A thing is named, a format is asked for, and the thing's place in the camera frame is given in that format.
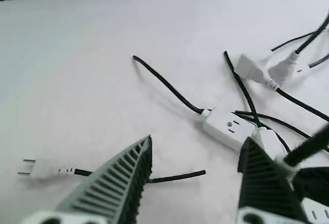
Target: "power strip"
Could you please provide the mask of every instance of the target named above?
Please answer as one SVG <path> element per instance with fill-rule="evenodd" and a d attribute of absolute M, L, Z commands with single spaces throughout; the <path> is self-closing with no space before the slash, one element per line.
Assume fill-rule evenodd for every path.
<path fill-rule="evenodd" d="M 304 207 L 305 214 L 311 223 L 329 224 L 329 207 L 309 198 L 303 199 L 302 206 Z"/>
<path fill-rule="evenodd" d="M 256 128 L 235 114 L 215 108 L 206 117 L 203 129 L 219 142 L 240 152 L 243 143 Z"/>

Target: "black cord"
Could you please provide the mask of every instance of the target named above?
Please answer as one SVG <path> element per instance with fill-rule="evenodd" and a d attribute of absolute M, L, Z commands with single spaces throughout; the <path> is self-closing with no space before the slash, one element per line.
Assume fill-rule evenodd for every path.
<path fill-rule="evenodd" d="M 329 124 L 307 139 L 299 147 L 291 151 L 284 161 L 290 166 L 296 166 L 301 161 L 327 148 L 329 144 Z"/>
<path fill-rule="evenodd" d="M 176 175 L 176 176 L 171 176 L 171 177 L 148 179 L 147 183 L 161 183 L 161 182 L 167 182 L 167 181 L 188 179 L 188 178 L 192 178 L 192 177 L 201 176 L 201 175 L 204 175 L 204 174 L 206 174 L 206 170 L 201 170 L 201 171 L 197 171 L 197 172 L 194 172 L 194 173 Z"/>
<path fill-rule="evenodd" d="M 252 115 L 251 112 L 240 111 L 240 110 L 236 110 L 234 113 L 235 114 L 238 114 L 238 115 L 249 115 L 249 116 Z M 289 129 L 293 130 L 294 132 L 298 133 L 299 135 L 303 136 L 304 138 L 310 138 L 310 135 L 308 135 L 305 132 L 299 130 L 298 128 L 296 128 L 296 127 L 288 124 L 287 122 L 284 122 L 283 120 L 279 120 L 279 119 L 277 119 L 275 117 L 272 117 L 272 116 L 269 116 L 269 115 L 260 114 L 260 113 L 258 113 L 258 116 L 260 118 L 268 119 L 268 120 L 274 121 L 274 122 L 276 122 L 276 123 L 278 123 L 280 125 L 283 125 L 283 126 L 289 128 Z"/>
<path fill-rule="evenodd" d="M 304 50 L 329 24 L 329 13 L 325 18 L 322 25 L 317 29 L 312 35 L 296 50 L 296 54 L 299 54 L 302 50 Z"/>
<path fill-rule="evenodd" d="M 253 119 L 253 118 L 251 118 L 251 117 L 248 117 L 248 116 L 244 116 L 244 115 L 239 115 L 239 114 L 236 114 L 237 116 L 239 116 L 241 119 L 244 119 L 244 120 L 248 120 L 248 121 L 250 121 L 250 122 L 253 122 L 253 123 L 255 123 L 255 119 Z M 290 153 L 290 148 L 289 148 L 289 146 L 288 146 L 288 144 L 284 141 L 284 139 L 275 131 L 275 130 L 273 130 L 271 127 L 269 127 L 268 125 L 266 125 L 266 124 L 264 124 L 264 123 L 262 123 L 261 122 L 261 125 L 263 126 L 263 127 L 265 127 L 266 129 L 268 129 L 268 130 L 272 130 L 273 132 L 275 132 L 276 133 L 276 135 L 277 135 L 277 137 L 278 137 L 278 139 L 280 140 L 280 142 L 281 142 L 281 144 L 284 146 L 284 148 L 286 149 L 286 151 L 288 152 L 288 153 Z"/>
<path fill-rule="evenodd" d="M 160 80 L 178 99 L 180 99 L 181 102 L 183 102 L 188 108 L 195 111 L 198 114 L 202 114 L 204 109 L 197 108 L 192 103 L 190 103 L 188 100 L 186 100 L 179 92 L 176 90 L 166 79 L 163 78 L 156 70 L 154 70 L 151 66 L 149 66 L 145 61 L 143 61 L 141 58 L 137 56 L 133 56 L 135 61 L 138 61 L 140 64 L 142 64 L 147 70 L 149 70 L 158 80 Z"/>
<path fill-rule="evenodd" d="M 329 59 L 329 54 L 327 54 L 325 57 L 323 57 L 313 63 L 310 63 L 308 66 L 309 66 L 309 68 L 315 67 L 315 66 L 321 64 L 322 62 L 325 62 L 327 59 Z"/>
<path fill-rule="evenodd" d="M 76 174 L 76 175 L 82 175 L 82 176 L 89 176 L 90 174 L 92 174 L 92 172 L 86 171 L 86 170 L 82 170 L 82 169 L 75 169 L 74 170 L 74 174 Z"/>
<path fill-rule="evenodd" d="M 303 109 L 306 109 L 307 111 L 319 116 L 320 118 L 326 120 L 329 122 L 329 116 L 316 110 L 315 108 L 308 106 L 307 104 L 297 100 L 296 98 L 292 97 L 291 95 L 287 94 L 286 92 L 284 92 L 282 89 L 278 88 L 277 89 L 277 93 L 279 93 L 281 96 L 283 96 L 284 98 L 288 99 L 289 101 L 297 104 L 298 106 L 302 107 Z"/>
<path fill-rule="evenodd" d="M 75 169 L 74 174 L 82 175 L 82 176 L 89 176 L 90 174 L 92 174 L 92 172 L 86 171 L 86 170 L 81 170 L 81 169 Z M 206 170 L 201 170 L 201 171 L 188 173 L 188 174 L 175 175 L 175 176 L 170 176 L 170 177 L 148 179 L 146 183 L 160 183 L 160 182 L 188 179 L 188 178 L 201 176 L 201 175 L 204 175 L 204 174 L 206 174 Z"/>
<path fill-rule="evenodd" d="M 305 37 L 307 37 L 307 36 L 309 36 L 309 35 L 312 35 L 312 34 L 315 33 L 315 32 L 316 32 L 316 31 L 312 31 L 312 32 L 310 32 L 310 33 L 308 33 L 308 34 L 305 34 L 305 35 L 299 36 L 299 37 L 297 37 L 297 38 L 293 38 L 293 39 L 291 39 L 291 40 L 289 40 L 289 41 L 286 41 L 286 42 L 280 44 L 279 46 L 277 46 L 277 47 L 271 49 L 271 51 L 274 52 L 274 51 L 278 50 L 279 48 L 281 48 L 281 47 L 287 45 L 288 43 L 291 43 L 291 42 L 293 42 L 293 41 L 297 41 L 297 40 L 299 40 L 299 39 L 305 38 Z"/>
<path fill-rule="evenodd" d="M 247 102 L 249 104 L 249 107 L 251 109 L 251 112 L 252 112 L 252 115 L 253 115 L 253 118 L 255 119 L 255 124 L 258 126 L 258 127 L 261 127 L 261 122 L 259 121 L 259 118 L 258 118 L 258 115 L 257 115 L 257 111 L 256 111 L 256 108 L 255 108 L 255 105 L 253 104 L 253 101 L 245 87 L 245 85 L 243 84 L 242 80 L 240 79 L 239 75 L 236 74 L 234 72 L 234 67 L 232 65 L 232 62 L 230 60 L 230 57 L 228 56 L 228 53 L 227 51 L 224 52 L 224 57 L 226 59 L 226 62 L 233 74 L 233 77 L 235 78 L 237 84 L 239 85 L 240 89 L 242 90 L 243 94 L 245 95 L 246 99 L 247 99 Z"/>

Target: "socket hole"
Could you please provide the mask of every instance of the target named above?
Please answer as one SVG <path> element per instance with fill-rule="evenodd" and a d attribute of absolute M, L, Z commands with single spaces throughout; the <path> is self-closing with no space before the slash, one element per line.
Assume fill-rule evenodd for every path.
<path fill-rule="evenodd" d="M 315 214 L 315 212 L 312 210 L 312 215 L 314 217 L 314 219 L 316 220 L 317 219 L 317 215 Z"/>
<path fill-rule="evenodd" d="M 58 218 L 49 218 L 42 222 L 42 224 L 60 224 L 61 220 Z"/>
<path fill-rule="evenodd" d="M 249 224 L 263 224 L 263 220 L 260 216 L 249 213 L 243 217 L 243 220 Z"/>

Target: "cord connector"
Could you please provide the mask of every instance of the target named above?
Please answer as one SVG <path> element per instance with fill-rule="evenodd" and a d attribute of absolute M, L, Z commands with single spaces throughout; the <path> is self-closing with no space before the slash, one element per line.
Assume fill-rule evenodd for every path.
<path fill-rule="evenodd" d="M 279 85 L 283 84 L 293 76 L 298 57 L 299 54 L 297 54 L 295 51 L 291 52 L 291 54 L 285 60 L 269 68 L 269 76 Z"/>
<path fill-rule="evenodd" d="M 18 172 L 20 175 L 26 175 L 32 179 L 46 180 L 58 176 L 67 176 L 75 174 L 75 169 L 71 166 L 59 165 L 57 162 L 39 158 L 36 160 L 23 159 L 24 171 Z"/>

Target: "power cord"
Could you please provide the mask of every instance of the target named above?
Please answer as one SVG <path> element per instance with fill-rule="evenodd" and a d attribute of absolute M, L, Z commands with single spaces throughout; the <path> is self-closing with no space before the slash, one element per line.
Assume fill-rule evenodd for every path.
<path fill-rule="evenodd" d="M 176 90 L 163 76 L 161 76 L 156 70 L 154 70 L 151 66 L 149 66 L 145 61 L 143 61 L 141 58 L 137 56 L 133 56 L 133 59 L 140 64 L 142 64 L 147 70 L 150 71 L 158 80 L 160 80 L 183 104 L 185 104 L 188 108 L 193 110 L 194 112 L 198 114 L 202 114 L 204 109 L 198 108 L 194 106 L 192 103 L 190 103 L 188 100 L 186 100 L 178 90 Z"/>
<path fill-rule="evenodd" d="M 308 33 L 308 34 L 305 34 L 305 35 L 299 36 L 299 37 L 297 37 L 297 38 L 293 38 L 293 39 L 291 39 L 291 40 L 289 40 L 289 41 L 286 41 L 286 42 L 280 44 L 279 46 L 276 46 L 275 48 L 271 49 L 271 51 L 274 52 L 274 51 L 278 50 L 279 48 L 282 48 L 283 46 L 287 45 L 288 43 L 292 43 L 292 42 L 297 41 L 297 40 L 299 40 L 299 39 L 305 38 L 305 37 L 307 37 L 307 36 L 309 36 L 309 35 L 312 35 L 312 34 L 315 33 L 315 32 L 316 32 L 316 31 L 312 31 L 312 32 L 310 32 L 310 33 Z"/>
<path fill-rule="evenodd" d="M 89 176 L 90 174 L 92 174 L 92 172 L 85 171 L 85 170 L 78 170 L 78 173 L 75 173 L 75 174 L 82 175 L 82 176 Z M 204 174 L 206 174 L 206 170 L 196 171 L 196 172 L 188 173 L 188 174 L 175 175 L 175 176 L 170 176 L 170 177 L 148 179 L 147 183 L 162 183 L 162 182 L 168 182 L 168 181 L 174 181 L 174 180 L 188 179 L 188 178 L 201 176 Z"/>
<path fill-rule="evenodd" d="M 188 178 L 201 176 L 204 174 L 206 174 L 206 170 L 201 170 L 201 171 L 197 171 L 197 172 L 193 172 L 193 173 L 189 173 L 189 174 L 181 174 L 181 175 L 176 175 L 176 176 L 171 176 L 171 177 L 148 179 L 147 183 L 162 183 L 162 182 L 168 182 L 168 181 L 174 181 L 174 180 L 188 179 Z"/>
<path fill-rule="evenodd" d="M 243 94 L 245 95 L 245 97 L 247 99 L 247 102 L 248 102 L 249 107 L 251 109 L 253 118 L 255 120 L 255 124 L 257 125 L 257 127 L 262 127 L 262 124 L 259 121 L 259 117 L 257 115 L 257 111 L 256 111 L 256 108 L 255 108 L 255 105 L 253 104 L 253 101 L 252 101 L 252 99 L 251 99 L 251 97 L 250 97 L 250 95 L 249 95 L 249 93 L 248 93 L 245 85 L 243 84 L 242 80 L 240 79 L 239 75 L 234 72 L 234 67 L 233 67 L 232 62 L 230 60 L 230 57 L 228 56 L 227 51 L 224 52 L 224 57 L 226 59 L 226 62 L 228 64 L 228 66 L 229 66 L 232 74 L 233 74 L 233 77 L 235 78 L 237 84 L 239 85 L 241 91 L 243 92 Z"/>
<path fill-rule="evenodd" d="M 298 106 L 302 107 L 303 109 L 306 109 L 307 111 L 309 111 L 309 112 L 315 114 L 316 116 L 318 116 L 318 117 L 320 117 L 320 118 L 322 118 L 322 119 L 324 119 L 324 120 L 326 120 L 326 121 L 329 122 L 329 116 L 327 116 L 326 114 L 324 114 L 324 113 L 316 110 L 315 108 L 313 108 L 313 107 L 311 107 L 311 106 L 309 106 L 309 105 L 307 105 L 307 104 L 299 101 L 298 99 L 292 97 L 291 95 L 289 95 L 286 92 L 284 92 L 282 89 L 278 88 L 276 90 L 276 92 L 279 93 L 284 98 L 288 99 L 289 101 L 291 101 L 291 102 L 297 104 Z"/>
<path fill-rule="evenodd" d="M 236 114 L 236 115 L 247 115 L 247 116 L 252 115 L 251 112 L 240 111 L 240 110 L 236 110 L 234 112 L 234 114 Z M 269 116 L 269 115 L 264 115 L 264 114 L 258 114 L 258 116 L 260 118 L 268 119 L 268 120 L 271 120 L 271 121 L 273 121 L 275 123 L 278 123 L 280 125 L 283 125 L 283 126 L 287 127 L 288 129 L 293 130 L 294 132 L 296 132 L 297 134 L 301 135 L 302 137 L 304 137 L 306 139 L 309 139 L 311 137 L 310 135 L 306 134 L 305 132 L 299 130 L 298 128 L 294 127 L 293 125 L 290 125 L 289 123 L 287 123 L 287 122 L 285 122 L 283 120 L 277 119 L 277 118 L 272 117 L 272 116 Z M 324 148 L 324 150 L 329 153 L 329 148 Z"/>
<path fill-rule="evenodd" d="M 323 57 L 323 58 L 321 58 L 321 59 L 319 59 L 319 60 L 317 60 L 313 63 L 310 63 L 308 66 L 309 66 L 309 68 L 315 67 L 315 66 L 325 62 L 328 59 L 329 59 L 329 54 L 327 54 L 325 57 Z"/>
<path fill-rule="evenodd" d="M 329 13 L 325 18 L 322 25 L 317 29 L 311 36 L 295 51 L 296 54 L 299 54 L 303 51 L 324 29 L 326 29 L 327 25 L 329 24 Z"/>

